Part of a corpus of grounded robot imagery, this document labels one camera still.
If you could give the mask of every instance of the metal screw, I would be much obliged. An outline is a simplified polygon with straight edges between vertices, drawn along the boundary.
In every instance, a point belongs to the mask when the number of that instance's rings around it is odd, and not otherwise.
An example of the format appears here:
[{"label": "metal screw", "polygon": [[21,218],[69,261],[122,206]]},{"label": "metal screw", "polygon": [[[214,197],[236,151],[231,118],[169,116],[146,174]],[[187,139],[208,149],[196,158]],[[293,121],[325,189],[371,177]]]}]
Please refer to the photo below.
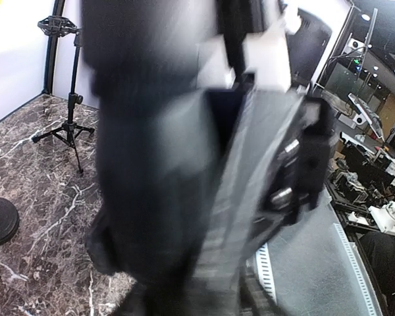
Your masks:
[{"label": "metal screw", "polygon": [[286,207],[288,204],[290,204],[291,196],[292,196],[292,189],[291,188],[285,188],[285,189],[279,190],[272,195],[271,203],[277,209],[282,209],[283,207]]},{"label": "metal screw", "polygon": [[298,140],[293,140],[293,141],[291,142],[291,144],[288,144],[288,145],[285,147],[285,152],[286,152],[288,155],[294,155],[294,154],[297,153],[297,150],[298,150],[299,145],[300,145],[300,142],[299,142]]}]

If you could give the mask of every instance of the table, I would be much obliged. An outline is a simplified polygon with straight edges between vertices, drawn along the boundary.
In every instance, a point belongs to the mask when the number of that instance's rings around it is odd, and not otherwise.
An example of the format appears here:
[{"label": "table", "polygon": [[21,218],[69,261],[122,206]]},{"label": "table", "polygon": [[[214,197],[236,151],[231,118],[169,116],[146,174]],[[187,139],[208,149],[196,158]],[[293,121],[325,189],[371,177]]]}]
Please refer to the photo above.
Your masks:
[{"label": "table", "polygon": [[[353,139],[351,136],[345,134],[345,133],[341,133],[342,138],[344,138],[347,142],[352,142],[355,145],[359,145],[361,147],[363,147],[367,152],[369,152],[372,155],[372,158],[374,157],[374,155],[376,154],[375,152],[373,152],[371,149],[369,149],[365,144],[360,143],[359,141]],[[395,158],[392,158],[386,151],[384,151],[382,148],[379,149],[385,156],[386,158],[388,158],[390,160],[390,164],[389,166],[386,168],[386,172],[388,174],[391,174],[392,176],[395,177]]]},{"label": "table", "polygon": [[273,292],[291,315],[387,316],[371,271],[352,249],[326,192],[318,208],[284,228],[267,249]]}]

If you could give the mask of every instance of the marble floor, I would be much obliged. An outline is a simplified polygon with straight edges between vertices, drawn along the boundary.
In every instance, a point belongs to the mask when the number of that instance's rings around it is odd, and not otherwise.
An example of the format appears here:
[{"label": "marble floor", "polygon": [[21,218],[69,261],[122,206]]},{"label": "marble floor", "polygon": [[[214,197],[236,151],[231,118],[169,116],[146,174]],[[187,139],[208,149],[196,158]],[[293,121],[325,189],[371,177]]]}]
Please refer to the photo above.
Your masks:
[{"label": "marble floor", "polygon": [[[85,169],[56,138],[30,140],[66,117],[66,101],[39,96],[0,123],[0,197],[20,213],[16,236],[0,246],[0,316],[104,316],[132,286],[126,275],[96,272],[84,235],[101,200],[95,179],[95,136],[77,139]],[[97,126],[97,111],[75,110],[75,121]]]}]

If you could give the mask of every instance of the cable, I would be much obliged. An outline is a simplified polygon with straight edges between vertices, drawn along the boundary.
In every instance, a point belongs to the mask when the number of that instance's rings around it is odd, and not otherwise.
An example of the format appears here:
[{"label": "cable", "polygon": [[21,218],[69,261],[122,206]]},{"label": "cable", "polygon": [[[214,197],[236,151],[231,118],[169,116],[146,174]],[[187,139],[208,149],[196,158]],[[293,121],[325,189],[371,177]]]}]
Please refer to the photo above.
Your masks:
[{"label": "cable", "polygon": [[350,51],[350,52],[347,53],[347,54],[342,54],[342,55],[338,55],[338,56],[332,56],[332,57],[328,60],[328,63],[330,63],[331,61],[333,61],[333,60],[335,60],[335,59],[338,59],[338,58],[350,57],[349,55],[351,55],[351,54],[354,53],[355,51],[359,51],[360,49],[365,49],[365,48],[366,48],[366,46],[358,47],[358,48],[356,48],[356,49],[353,49],[352,51]]},{"label": "cable", "polygon": [[353,113],[354,113],[354,109],[353,109],[351,106],[350,106],[350,108],[348,108],[347,106],[345,106],[345,110],[347,110],[347,111],[351,110],[351,114],[347,115],[347,114],[341,112],[341,115],[344,115],[345,117],[350,117],[350,118],[351,118],[351,116],[352,116]]}]

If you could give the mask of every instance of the perforated metal strip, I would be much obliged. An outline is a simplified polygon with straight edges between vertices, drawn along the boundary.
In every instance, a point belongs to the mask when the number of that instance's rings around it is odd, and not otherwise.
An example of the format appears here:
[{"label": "perforated metal strip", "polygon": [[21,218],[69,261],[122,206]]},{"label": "perforated metal strip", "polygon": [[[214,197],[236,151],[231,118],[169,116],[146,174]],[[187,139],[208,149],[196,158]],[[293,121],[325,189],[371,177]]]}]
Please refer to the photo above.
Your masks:
[{"label": "perforated metal strip", "polygon": [[334,226],[341,239],[342,244],[344,245],[345,252],[347,253],[348,259],[350,260],[351,266],[355,273],[355,277],[357,278],[357,282],[360,285],[361,293],[363,294],[363,298],[366,303],[369,316],[377,316],[375,306],[373,305],[373,301],[371,299],[369,290],[367,289],[367,285],[364,280],[363,274],[361,273],[357,259],[347,239],[347,236],[345,235],[344,229],[340,224],[334,224]]},{"label": "perforated metal strip", "polygon": [[257,274],[259,281],[270,297],[277,302],[275,294],[274,277],[272,273],[271,259],[269,258],[268,244],[264,244],[256,252]]}]

